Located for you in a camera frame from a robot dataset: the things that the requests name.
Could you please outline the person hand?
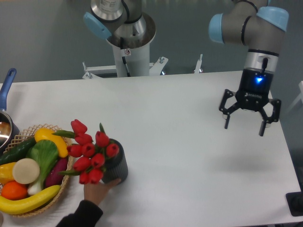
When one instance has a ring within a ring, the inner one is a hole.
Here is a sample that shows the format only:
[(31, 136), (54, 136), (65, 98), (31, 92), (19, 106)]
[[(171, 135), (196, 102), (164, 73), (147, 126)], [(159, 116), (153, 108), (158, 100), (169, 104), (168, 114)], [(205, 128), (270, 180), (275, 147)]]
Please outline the person hand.
[(108, 192), (117, 186), (121, 182), (120, 178), (117, 178), (108, 183), (98, 184), (85, 184), (84, 185), (84, 200), (90, 201), (95, 205), (99, 205), (107, 196)]

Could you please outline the black sleeved forearm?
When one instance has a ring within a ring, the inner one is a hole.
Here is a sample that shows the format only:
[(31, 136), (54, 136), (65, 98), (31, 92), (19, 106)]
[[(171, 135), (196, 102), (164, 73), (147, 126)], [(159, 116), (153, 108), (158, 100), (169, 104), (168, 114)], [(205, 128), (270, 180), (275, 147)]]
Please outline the black sleeved forearm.
[(103, 210), (88, 200), (82, 200), (74, 213), (56, 225), (57, 227), (94, 227), (103, 215)]

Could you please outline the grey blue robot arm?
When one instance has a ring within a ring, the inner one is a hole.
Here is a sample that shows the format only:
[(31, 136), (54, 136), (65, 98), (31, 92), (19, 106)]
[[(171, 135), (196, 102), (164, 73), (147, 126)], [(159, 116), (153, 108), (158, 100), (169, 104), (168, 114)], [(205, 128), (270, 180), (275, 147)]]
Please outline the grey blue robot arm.
[[(225, 90), (219, 110), (226, 120), (238, 109), (262, 116), (259, 134), (279, 120), (281, 101), (269, 98), (269, 90), (287, 30), (289, 15), (267, 0), (236, 0), (229, 14), (216, 14), (209, 23), (213, 42), (247, 46), (248, 53), (237, 91)], [(157, 75), (150, 66), (150, 43), (155, 37), (153, 19), (142, 11), (140, 0), (93, 0), (83, 17), (86, 27), (113, 48), (119, 77)]]

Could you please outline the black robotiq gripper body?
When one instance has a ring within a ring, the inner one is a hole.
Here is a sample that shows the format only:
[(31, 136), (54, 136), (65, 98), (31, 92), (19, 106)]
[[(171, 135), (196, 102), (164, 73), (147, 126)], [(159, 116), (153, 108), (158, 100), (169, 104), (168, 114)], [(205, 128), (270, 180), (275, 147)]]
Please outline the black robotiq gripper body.
[(235, 109), (260, 112), (268, 103), (274, 105), (275, 102), (268, 97), (272, 80), (271, 73), (244, 69), (235, 95)]

